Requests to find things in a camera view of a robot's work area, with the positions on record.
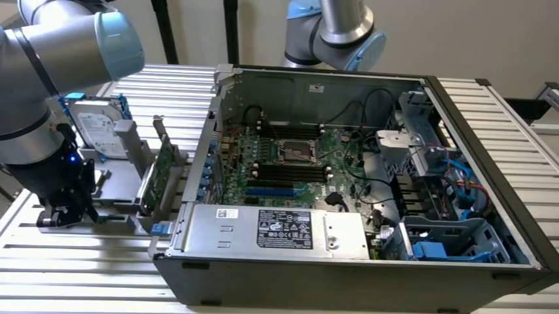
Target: blue latch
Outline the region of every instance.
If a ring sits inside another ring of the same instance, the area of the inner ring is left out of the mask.
[[[70,93],[64,99],[66,100],[83,100],[86,98],[86,94],[85,93]]]
[[[151,226],[151,235],[165,237],[169,236],[170,224],[154,224]]]
[[[418,260],[446,260],[447,252],[441,242],[418,242],[411,246]]]

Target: black cable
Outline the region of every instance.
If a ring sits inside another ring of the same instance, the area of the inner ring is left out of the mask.
[[[386,201],[395,201],[397,199],[395,198],[387,198],[386,200],[382,200],[382,201],[365,201],[363,200],[363,198],[361,198],[361,194],[363,193],[363,190],[365,190],[366,188],[362,188],[361,190],[359,190],[359,192],[358,192],[358,196],[355,197],[363,204],[367,204],[367,205],[377,205],[377,204],[381,204],[381,203],[385,203]]]
[[[447,184],[445,185],[445,191],[443,192],[447,193],[449,186],[451,186],[453,187],[453,190],[454,190],[453,193],[455,193],[457,190],[458,190],[458,183],[457,183],[457,181],[453,181],[449,177],[446,177],[443,175],[441,175],[439,178],[443,181],[447,182]]]
[[[395,201],[395,199],[394,199],[394,198],[387,198],[386,200],[382,200],[382,201],[373,201],[373,202],[369,202],[369,201],[363,201],[363,200],[359,198],[359,201],[361,201],[362,203],[367,204],[367,205],[377,205],[377,204],[385,203],[386,201]]]
[[[365,137],[365,138],[362,138],[362,139],[357,140],[355,142],[353,142],[353,143],[349,145],[349,149],[346,149],[346,153],[345,153],[345,155],[343,155],[343,160],[346,160],[346,157],[347,157],[349,152],[350,152],[350,150],[353,149],[354,145],[355,145],[357,143],[362,142],[362,141],[367,141],[369,139],[371,139],[371,138],[374,138],[374,137],[375,137],[375,135],[370,135],[370,136],[367,136],[367,137]],[[391,184],[390,184],[387,181],[382,180],[382,179],[367,178],[367,177],[362,177],[361,175],[357,175],[354,172],[351,172],[351,170],[350,170],[349,165],[346,164],[346,162],[343,163],[343,167],[346,168],[347,173],[349,173],[349,174],[350,174],[354,178],[357,178],[357,179],[362,179],[362,180],[367,180],[367,181],[381,182],[381,183],[385,183],[386,185],[389,185],[389,186],[391,187]]]
[[[363,102],[363,112],[366,115],[366,109],[367,109],[367,102],[369,102],[369,98],[371,98],[371,96],[377,93],[377,92],[386,92],[390,96],[391,96],[391,101],[393,101],[393,112],[391,114],[394,114],[397,112],[397,97],[394,97],[394,94],[390,90],[387,90],[386,88],[375,88],[374,90],[371,90],[366,96],[366,100]]]
[[[342,207],[343,207],[343,211],[345,211],[345,212],[347,212],[347,213],[350,213],[350,207],[349,207],[349,204],[346,204],[346,202],[345,202],[345,201],[342,201],[342,202],[341,202],[341,205],[342,205]]]
[[[367,118],[366,118],[366,106],[365,106],[365,104],[359,100],[355,99],[355,100],[350,101],[350,103],[342,109],[341,113],[338,113],[334,118],[331,118],[329,121],[326,121],[325,124],[330,124],[335,119],[341,118],[342,114],[350,109],[350,106],[353,104],[361,105],[361,108],[362,108],[361,121],[362,121],[362,123],[366,123],[367,122]]]
[[[254,108],[258,108],[258,109],[261,110],[261,112],[263,111],[263,109],[262,109],[261,105],[258,105],[258,104],[250,105],[250,106],[245,109],[245,112],[243,112],[243,119],[242,119],[242,125],[243,125],[243,126],[245,126],[245,125],[247,125],[247,114],[249,114],[249,112],[251,111],[251,109],[254,109]]]

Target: green circuit board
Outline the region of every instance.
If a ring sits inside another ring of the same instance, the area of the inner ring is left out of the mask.
[[[290,141],[291,143],[305,143],[310,141],[266,138],[261,137],[253,128],[233,126],[226,132],[222,144],[227,144],[227,153],[225,156],[225,171],[227,181],[225,183],[225,199],[223,204],[227,205],[259,205],[269,207],[297,207],[297,208],[319,208],[325,206],[325,198],[338,192],[345,199],[351,197],[351,186],[355,184],[358,190],[362,189],[363,181],[351,177],[345,168],[345,153],[350,143],[345,143],[342,135],[347,135],[347,131],[342,129],[327,129],[326,133],[314,140],[315,145],[315,162],[299,160],[293,157],[291,160],[281,161],[279,142]],[[354,145],[349,156],[357,158],[358,145]],[[333,177],[327,182],[294,182],[297,196],[294,198],[261,196],[258,204],[246,204],[247,181],[254,180],[253,166],[255,162],[263,165],[309,165],[313,167],[333,168]],[[353,163],[351,171],[365,176],[363,168],[355,167]]]
[[[161,150],[158,153],[157,161],[153,164],[151,176],[145,190],[146,208],[151,213],[162,202],[166,193],[169,182],[170,170],[174,165],[174,146],[166,136],[163,138]]]

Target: motherboard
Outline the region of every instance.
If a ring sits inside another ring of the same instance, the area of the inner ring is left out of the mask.
[[[231,126],[222,138],[223,204],[359,212],[355,194],[366,182],[346,171],[365,176],[362,149],[350,144],[359,137],[354,130],[317,126]],[[327,203],[333,193],[347,209]]]

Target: black pole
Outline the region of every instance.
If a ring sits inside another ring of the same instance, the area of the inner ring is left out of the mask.
[[[163,49],[169,64],[179,64],[179,56],[177,54],[174,29],[171,27],[171,19],[169,17],[167,0],[151,0],[154,12],[157,13],[161,39],[163,41]]]
[[[237,23],[238,0],[225,0],[226,35],[227,35],[227,60],[239,64],[239,32]]]

